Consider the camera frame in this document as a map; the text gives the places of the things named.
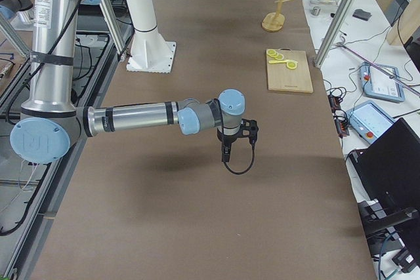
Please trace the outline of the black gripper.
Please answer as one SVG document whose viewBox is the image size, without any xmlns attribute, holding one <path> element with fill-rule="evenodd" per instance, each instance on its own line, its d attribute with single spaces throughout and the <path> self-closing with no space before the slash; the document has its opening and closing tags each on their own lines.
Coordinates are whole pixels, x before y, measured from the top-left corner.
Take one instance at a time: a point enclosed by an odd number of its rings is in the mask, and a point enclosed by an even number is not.
<svg viewBox="0 0 420 280">
<path fill-rule="evenodd" d="M 243 126 L 237 126 L 233 129 L 222 129 L 221 126 L 217 127 L 217 138 L 221 142 L 222 162 L 230 161 L 231 145 L 242 136 Z"/>
</svg>

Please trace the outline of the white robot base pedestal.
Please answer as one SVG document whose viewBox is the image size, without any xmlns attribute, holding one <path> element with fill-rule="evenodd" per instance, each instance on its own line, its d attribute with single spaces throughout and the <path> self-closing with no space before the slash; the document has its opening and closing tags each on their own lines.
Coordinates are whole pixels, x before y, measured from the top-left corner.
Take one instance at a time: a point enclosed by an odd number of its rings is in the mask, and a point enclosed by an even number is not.
<svg viewBox="0 0 420 280">
<path fill-rule="evenodd" d="M 170 73 L 177 44 L 159 33 L 152 0 L 126 0 L 134 37 L 127 70 Z"/>
</svg>

